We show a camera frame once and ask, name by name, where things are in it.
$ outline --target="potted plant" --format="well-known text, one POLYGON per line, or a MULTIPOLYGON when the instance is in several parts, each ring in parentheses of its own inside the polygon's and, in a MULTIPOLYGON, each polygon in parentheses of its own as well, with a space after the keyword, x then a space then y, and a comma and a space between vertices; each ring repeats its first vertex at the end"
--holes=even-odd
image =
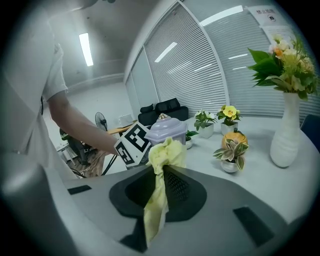
POLYGON ((248 68, 256 71, 256 86, 273 86, 283 93, 282 124, 274 134, 270 156, 279 167, 288 167, 298 154, 300 99, 307 101, 308 94, 317 94, 320 80, 300 38, 290 43, 280 35, 273 39, 269 52, 249 49, 256 64, 248 68))
POLYGON ((199 131, 199 135, 203 138, 210 138, 214 133, 214 123, 217 122, 215 114, 205 110, 200 110, 195 114, 194 127, 199 131))
POLYGON ((233 132, 235 128, 238 128, 238 123, 235 120, 240 120, 240 110, 236 109, 234 106, 223 105, 221 110, 216 113, 218 120, 224 118, 221 123, 221 133, 222 135, 228 132, 233 132))
POLYGON ((186 149, 190 149, 193 145, 192 139, 191 137, 194 135, 199 134, 198 132, 196 132, 195 130, 188 130, 185 134, 185 145, 186 145, 186 149))
POLYGON ((226 139, 227 148, 220 148, 213 153, 213 156, 221 160, 221 167, 227 173, 234 173, 237 170, 242 171, 245 167, 244 153, 249 145, 245 142, 226 139))

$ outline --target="plastic container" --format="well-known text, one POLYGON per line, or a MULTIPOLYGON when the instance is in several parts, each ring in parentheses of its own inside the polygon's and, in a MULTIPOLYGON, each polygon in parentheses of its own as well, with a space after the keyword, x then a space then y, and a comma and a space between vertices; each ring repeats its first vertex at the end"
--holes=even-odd
POLYGON ((185 145, 187 130, 186 123, 161 113, 144 137, 151 142, 152 146, 163 143, 167 137, 172 137, 173 140, 180 141, 185 145))

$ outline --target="flower pot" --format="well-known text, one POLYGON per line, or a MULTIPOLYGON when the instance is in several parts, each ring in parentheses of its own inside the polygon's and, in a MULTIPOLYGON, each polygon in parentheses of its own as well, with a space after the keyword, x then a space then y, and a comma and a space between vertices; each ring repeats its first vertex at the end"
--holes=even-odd
POLYGON ((214 124, 211 123, 209 126, 206 128, 199 128, 199 136, 205 139, 208 139, 214 134, 214 124))
POLYGON ((222 160, 221 161, 221 167, 227 173, 235 173, 236 171, 238 171, 236 163, 235 162, 229 162, 227 160, 222 160))
POLYGON ((233 132, 235 128, 238 128, 238 123, 235 122, 233 125, 226 125, 221 123, 221 133, 222 135, 226 135, 229 132, 233 132))
POLYGON ((193 145, 192 139, 185 141, 186 149, 190 149, 193 145))
POLYGON ((283 93, 284 114, 281 125, 274 134, 270 147, 272 161, 279 167, 288 167, 298 154, 300 123, 297 93, 283 93))

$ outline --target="wall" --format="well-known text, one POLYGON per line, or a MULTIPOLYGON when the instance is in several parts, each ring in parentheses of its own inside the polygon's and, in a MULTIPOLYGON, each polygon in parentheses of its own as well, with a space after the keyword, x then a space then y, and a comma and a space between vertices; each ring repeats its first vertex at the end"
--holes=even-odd
POLYGON ((124 69, 124 78, 123 81, 126 83, 130 70, 151 31, 156 26, 158 21, 162 18, 162 16, 167 12, 168 9, 173 6, 177 0, 159 0, 157 5, 150 12, 148 17, 146 18, 143 26, 141 27, 138 35, 135 38, 135 41, 132 45, 130 54, 128 56, 125 69, 124 69))
MULTIPOLYGON (((118 82, 109 84, 102 80, 95 81, 94 84, 79 86, 70 90, 67 97, 71 105, 94 124, 96 113, 101 112, 107 121, 108 130, 116 127, 115 119, 119 116, 131 114, 133 117, 126 86, 119 79, 118 82)), ((47 106, 43 110, 43 119, 54 146, 59 148, 65 145, 66 143, 60 138, 59 127, 51 119, 47 106)))

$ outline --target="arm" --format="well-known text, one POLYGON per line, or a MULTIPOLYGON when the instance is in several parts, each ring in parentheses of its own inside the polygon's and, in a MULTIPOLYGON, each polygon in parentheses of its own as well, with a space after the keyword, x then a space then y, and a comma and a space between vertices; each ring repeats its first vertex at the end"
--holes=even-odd
POLYGON ((96 127, 82 113, 72 107, 65 91, 53 95, 48 100, 48 104, 52 119, 67 134, 99 150, 114 155, 118 154, 114 148, 117 139, 96 127))

